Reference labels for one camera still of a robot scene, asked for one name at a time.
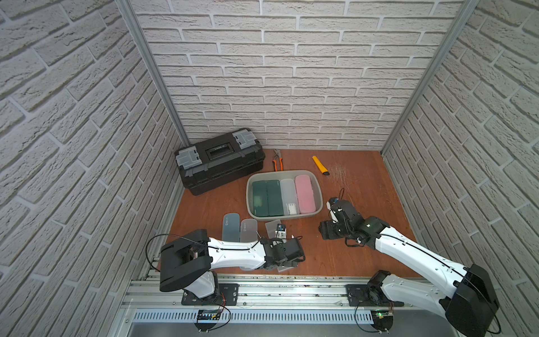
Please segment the dark green pencil case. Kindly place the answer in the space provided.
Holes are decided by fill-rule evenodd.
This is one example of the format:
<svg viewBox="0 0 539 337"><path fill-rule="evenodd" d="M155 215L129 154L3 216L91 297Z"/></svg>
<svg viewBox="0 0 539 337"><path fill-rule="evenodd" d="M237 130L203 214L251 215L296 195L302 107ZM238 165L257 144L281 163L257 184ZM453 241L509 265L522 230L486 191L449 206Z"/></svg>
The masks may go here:
<svg viewBox="0 0 539 337"><path fill-rule="evenodd" d="M279 180L266 181L268 195L268 216L283 216L284 207Z"/></svg>
<svg viewBox="0 0 539 337"><path fill-rule="evenodd" d="M268 195L266 181L255 181L253 188L253 214L258 217L268 216Z"/></svg>

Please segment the pink pencil case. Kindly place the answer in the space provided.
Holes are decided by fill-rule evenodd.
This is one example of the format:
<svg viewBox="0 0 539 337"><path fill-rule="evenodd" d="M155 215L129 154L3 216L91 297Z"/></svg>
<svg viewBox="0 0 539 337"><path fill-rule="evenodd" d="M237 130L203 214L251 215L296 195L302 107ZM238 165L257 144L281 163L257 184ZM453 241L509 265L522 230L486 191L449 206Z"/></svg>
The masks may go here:
<svg viewBox="0 0 539 337"><path fill-rule="evenodd" d="M301 214L314 213L317 208L314 200L314 190L308 175L299 175L295 178L296 195Z"/></svg>

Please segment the clear pencil case with barcode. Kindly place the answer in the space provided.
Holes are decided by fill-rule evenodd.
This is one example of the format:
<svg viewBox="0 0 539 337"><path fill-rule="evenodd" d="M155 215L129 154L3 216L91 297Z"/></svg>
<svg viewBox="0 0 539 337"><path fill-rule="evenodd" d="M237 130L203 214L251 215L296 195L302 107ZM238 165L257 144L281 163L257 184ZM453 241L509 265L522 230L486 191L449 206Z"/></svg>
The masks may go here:
<svg viewBox="0 0 539 337"><path fill-rule="evenodd" d="M282 222L280 220L274 220L274 221L270 221L269 223L265 223L265 227L266 227L266 230L267 230L267 233L268 233L268 237L270 239L276 239L275 230L276 230L276 227L277 227L277 225L279 223L282 223ZM285 243L287 241L287 231L286 231L286 239L285 240L278 239L278 240Z"/></svg>

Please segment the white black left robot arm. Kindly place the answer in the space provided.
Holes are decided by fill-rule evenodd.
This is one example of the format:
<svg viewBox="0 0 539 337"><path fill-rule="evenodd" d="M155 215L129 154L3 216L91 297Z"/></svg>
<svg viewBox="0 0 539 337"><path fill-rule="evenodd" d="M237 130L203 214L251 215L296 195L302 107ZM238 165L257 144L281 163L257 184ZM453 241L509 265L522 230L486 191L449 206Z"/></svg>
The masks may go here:
<svg viewBox="0 0 539 337"><path fill-rule="evenodd" d="M184 290L198 299L207 299L220 296L217 269L295 268L305 260L305 253L297 238L226 242L209 237L206 230L195 230L164 244L160 257L161 292Z"/></svg>

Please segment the clear frosted pencil case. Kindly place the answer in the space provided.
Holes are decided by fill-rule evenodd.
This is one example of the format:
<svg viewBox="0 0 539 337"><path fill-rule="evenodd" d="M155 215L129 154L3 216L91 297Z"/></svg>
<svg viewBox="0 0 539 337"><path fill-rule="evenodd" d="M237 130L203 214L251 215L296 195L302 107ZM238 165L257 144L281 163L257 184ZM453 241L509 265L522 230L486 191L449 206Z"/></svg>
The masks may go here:
<svg viewBox="0 0 539 337"><path fill-rule="evenodd" d="M282 194L282 202L285 216L298 215L299 204L296 192L296 185L293 179L286 178L280 180L280 188Z"/></svg>

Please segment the clear pencil case with label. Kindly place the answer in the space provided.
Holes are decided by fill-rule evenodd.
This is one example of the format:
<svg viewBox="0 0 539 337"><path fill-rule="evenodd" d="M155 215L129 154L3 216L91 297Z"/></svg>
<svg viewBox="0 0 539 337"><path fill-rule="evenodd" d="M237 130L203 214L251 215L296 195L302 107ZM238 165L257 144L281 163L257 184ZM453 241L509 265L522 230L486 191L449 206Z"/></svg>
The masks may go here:
<svg viewBox="0 0 539 337"><path fill-rule="evenodd" d="M244 219L240 224L240 242L258 241L258 222L255 219Z"/></svg>

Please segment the blue-grey pencil case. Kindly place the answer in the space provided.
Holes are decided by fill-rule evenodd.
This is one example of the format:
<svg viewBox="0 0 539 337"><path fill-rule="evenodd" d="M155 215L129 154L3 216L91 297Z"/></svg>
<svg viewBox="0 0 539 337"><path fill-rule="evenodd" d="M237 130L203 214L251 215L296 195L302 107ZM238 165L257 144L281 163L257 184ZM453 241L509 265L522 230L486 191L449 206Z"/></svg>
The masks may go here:
<svg viewBox="0 0 539 337"><path fill-rule="evenodd" d="M223 217L222 240L240 242L240 216L238 213L227 213Z"/></svg>

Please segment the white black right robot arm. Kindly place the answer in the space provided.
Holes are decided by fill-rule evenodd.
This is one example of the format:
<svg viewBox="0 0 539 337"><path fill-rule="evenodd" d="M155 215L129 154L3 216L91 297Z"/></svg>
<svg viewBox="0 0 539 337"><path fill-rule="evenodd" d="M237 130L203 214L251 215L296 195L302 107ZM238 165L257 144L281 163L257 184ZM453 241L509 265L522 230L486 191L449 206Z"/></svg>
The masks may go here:
<svg viewBox="0 0 539 337"><path fill-rule="evenodd" d="M385 270L378 271L369 286L388 300L428 310L446 320L464 336L485 336L500 307L490 274L481 266L451 261L401 234L375 216L363 218L344 199L327 202L330 220L320 223L324 240L353 241L354 247L369 247L386 254L426 279L405 280Z"/></svg>

